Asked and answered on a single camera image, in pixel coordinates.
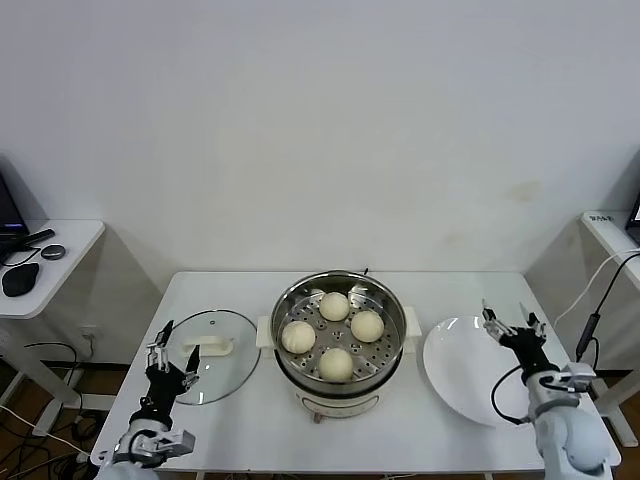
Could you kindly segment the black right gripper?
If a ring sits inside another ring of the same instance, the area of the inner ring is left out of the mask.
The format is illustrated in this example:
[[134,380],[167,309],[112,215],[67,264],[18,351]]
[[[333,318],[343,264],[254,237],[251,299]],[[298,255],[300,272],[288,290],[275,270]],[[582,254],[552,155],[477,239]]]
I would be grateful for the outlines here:
[[550,362],[543,351],[543,345],[546,342],[546,324],[522,303],[519,303],[519,307],[528,328],[504,324],[483,299],[484,329],[497,343],[513,351],[524,373],[547,371],[550,369]]

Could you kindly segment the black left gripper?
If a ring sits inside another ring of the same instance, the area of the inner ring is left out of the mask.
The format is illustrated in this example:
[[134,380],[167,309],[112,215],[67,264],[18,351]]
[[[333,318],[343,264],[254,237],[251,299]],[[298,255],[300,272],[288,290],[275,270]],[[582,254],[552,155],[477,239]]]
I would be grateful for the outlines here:
[[145,375],[149,389],[141,398],[141,417],[156,421],[171,421],[171,411],[178,396],[198,380],[200,346],[195,345],[186,364],[185,373],[168,361],[167,344],[173,331],[170,320],[155,339],[146,346]]

